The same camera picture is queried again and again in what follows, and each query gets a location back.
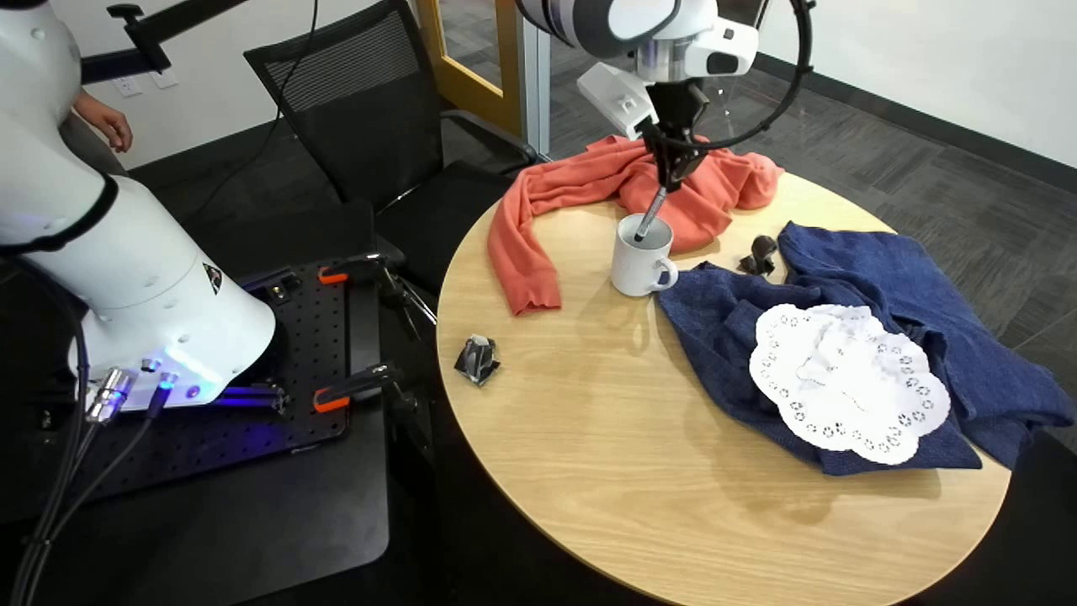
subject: red towel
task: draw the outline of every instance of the red towel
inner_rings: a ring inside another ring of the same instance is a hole
[[[732,225],[732,209],[761,209],[775,198],[779,165],[763,155],[709,151],[668,198],[674,253],[699,249]],[[643,140],[603,139],[583,155],[525,170],[499,202],[490,257],[513,314],[564,309],[557,267],[531,237],[531,218],[617,198],[625,211],[647,211],[656,192],[656,165]]]

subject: round table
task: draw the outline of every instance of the round table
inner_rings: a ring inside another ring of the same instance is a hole
[[[619,204],[534,218],[564,309],[513,317],[490,267],[495,211],[468,234],[438,308],[450,411],[495,485],[564,548],[669,604],[900,604],[953,572],[994,526],[1010,470],[873,470],[827,478],[729,418],[695,378],[652,299],[610,286]],[[736,267],[783,221],[890,230],[783,174],[779,198],[736,211],[709,246],[674,257]],[[455,372],[472,335],[501,372]]]

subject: blue cloth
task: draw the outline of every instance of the blue cloth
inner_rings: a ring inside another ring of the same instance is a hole
[[[981,467],[969,442],[1015,467],[1031,427],[1070,423],[1070,397],[1043,368],[997,345],[914,240],[787,225],[779,241],[791,267],[791,281],[780,286],[699,264],[656,298],[704,390],[732,418],[827,475],[882,467],[853,450],[822,450],[794,438],[748,375],[754,324],[763,309],[845,302],[873,308],[893,335],[901,331],[921,345],[953,394],[950,421],[927,434],[917,458],[900,467]]]

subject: white wall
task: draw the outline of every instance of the white wall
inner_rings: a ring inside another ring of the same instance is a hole
[[[132,48],[122,21],[108,18],[113,0],[52,0],[70,26],[81,54]],[[145,12],[179,0],[142,0]],[[229,12],[165,43],[171,72],[91,85],[99,99],[122,109],[136,126],[127,170],[274,122],[278,109],[243,51],[298,36],[311,26],[315,0],[246,0]],[[325,0],[319,23],[370,8],[370,0]]]
[[[1077,170],[1077,0],[819,0],[814,69]],[[787,0],[763,54],[794,62]]]

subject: paper doily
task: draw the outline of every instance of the paper doily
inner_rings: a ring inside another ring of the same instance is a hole
[[[880,466],[909,460],[950,413],[927,355],[869,308],[772,308],[748,372],[800,442]]]

